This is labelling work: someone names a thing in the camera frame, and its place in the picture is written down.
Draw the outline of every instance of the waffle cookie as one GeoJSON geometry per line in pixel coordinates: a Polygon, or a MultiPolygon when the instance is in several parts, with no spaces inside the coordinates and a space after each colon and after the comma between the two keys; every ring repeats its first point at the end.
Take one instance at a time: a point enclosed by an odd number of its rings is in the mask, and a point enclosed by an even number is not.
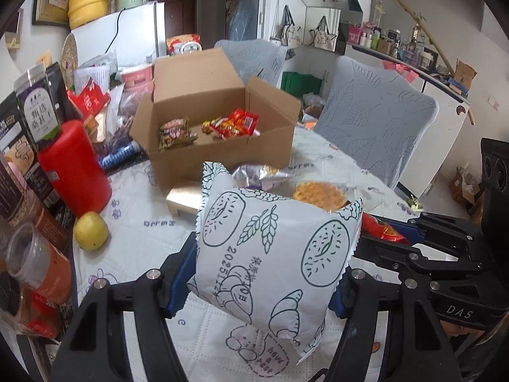
{"type": "Polygon", "coordinates": [[[295,189],[293,199],[316,205],[328,212],[337,211],[347,200],[337,186],[328,182],[304,182],[299,184],[295,189]]]}

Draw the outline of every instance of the floor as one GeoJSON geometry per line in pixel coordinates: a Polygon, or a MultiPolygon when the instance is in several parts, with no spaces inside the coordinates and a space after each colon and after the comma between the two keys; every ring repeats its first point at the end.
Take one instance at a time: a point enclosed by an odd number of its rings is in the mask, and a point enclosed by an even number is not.
{"type": "Polygon", "coordinates": [[[470,218],[466,209],[450,196],[449,181],[441,175],[438,176],[433,188],[426,196],[421,196],[419,202],[424,210],[435,214],[449,215],[455,218],[470,218]]]}

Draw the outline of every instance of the yellow lemon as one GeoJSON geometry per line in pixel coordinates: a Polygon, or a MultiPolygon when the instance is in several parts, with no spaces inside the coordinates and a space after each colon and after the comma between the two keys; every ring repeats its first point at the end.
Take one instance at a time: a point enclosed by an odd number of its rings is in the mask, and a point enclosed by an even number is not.
{"type": "Polygon", "coordinates": [[[74,237],[83,250],[97,250],[108,239],[108,225],[97,212],[87,212],[74,225],[74,237]]]}

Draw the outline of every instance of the brown door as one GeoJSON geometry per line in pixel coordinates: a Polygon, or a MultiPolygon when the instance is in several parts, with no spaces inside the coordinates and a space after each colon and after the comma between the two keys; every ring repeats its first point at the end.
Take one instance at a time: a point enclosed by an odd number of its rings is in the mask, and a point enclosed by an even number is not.
{"type": "Polygon", "coordinates": [[[196,33],[196,0],[150,0],[164,3],[166,38],[196,33]]]}

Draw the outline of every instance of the yellow pot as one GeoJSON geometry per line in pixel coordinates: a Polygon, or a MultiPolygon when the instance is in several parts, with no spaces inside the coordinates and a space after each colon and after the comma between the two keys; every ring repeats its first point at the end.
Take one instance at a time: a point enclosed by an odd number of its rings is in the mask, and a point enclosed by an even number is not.
{"type": "Polygon", "coordinates": [[[108,0],[69,0],[71,30],[108,14],[108,0]]]}

